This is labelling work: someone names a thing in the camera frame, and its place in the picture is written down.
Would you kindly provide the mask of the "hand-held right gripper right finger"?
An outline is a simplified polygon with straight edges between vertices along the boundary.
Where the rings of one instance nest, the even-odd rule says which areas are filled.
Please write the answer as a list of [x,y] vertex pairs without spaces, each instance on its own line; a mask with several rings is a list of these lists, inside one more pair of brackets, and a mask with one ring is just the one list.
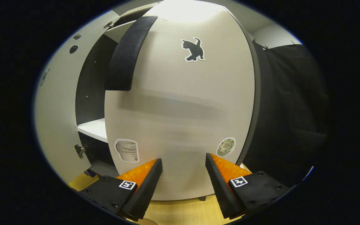
[[257,214],[290,189],[264,171],[252,173],[211,153],[205,167],[225,219]]

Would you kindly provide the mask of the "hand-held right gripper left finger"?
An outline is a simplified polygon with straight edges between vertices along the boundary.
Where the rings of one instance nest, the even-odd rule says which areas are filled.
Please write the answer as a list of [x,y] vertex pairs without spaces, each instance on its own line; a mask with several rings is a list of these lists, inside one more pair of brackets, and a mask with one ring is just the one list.
[[113,215],[138,221],[144,218],[162,171],[162,160],[154,159],[118,177],[103,176],[80,194]]

